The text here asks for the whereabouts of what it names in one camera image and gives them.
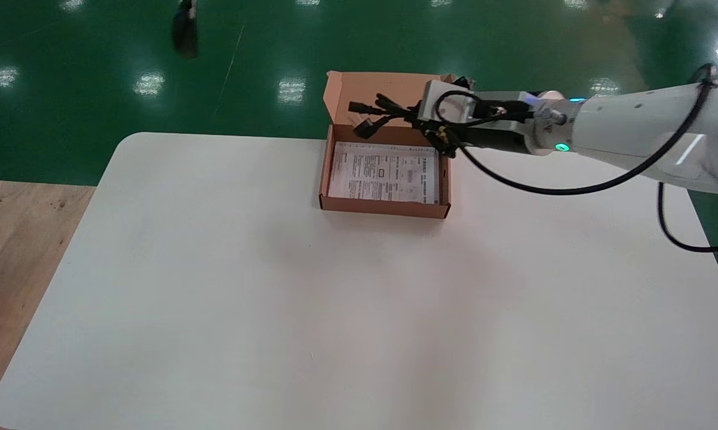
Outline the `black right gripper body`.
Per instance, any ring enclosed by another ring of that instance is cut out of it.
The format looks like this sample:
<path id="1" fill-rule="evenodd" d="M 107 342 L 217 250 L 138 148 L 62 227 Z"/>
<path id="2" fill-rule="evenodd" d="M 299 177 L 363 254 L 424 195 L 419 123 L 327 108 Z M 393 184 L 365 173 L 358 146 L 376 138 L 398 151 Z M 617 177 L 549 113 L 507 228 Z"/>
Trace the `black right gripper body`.
<path id="1" fill-rule="evenodd" d="M 484 103 L 471 103 L 467 117 L 462 122 L 472 122 L 495 115 L 494 106 L 504 108 L 507 113 L 534 112 L 542 105 L 539 93 L 526 91 L 476 91 L 474 93 Z M 500 120 L 455 130 L 455 134 L 465 145 L 479 149 L 496 149 L 517 154 L 541 155 L 542 151 L 533 141 L 534 124 L 532 119 L 519 121 Z"/>

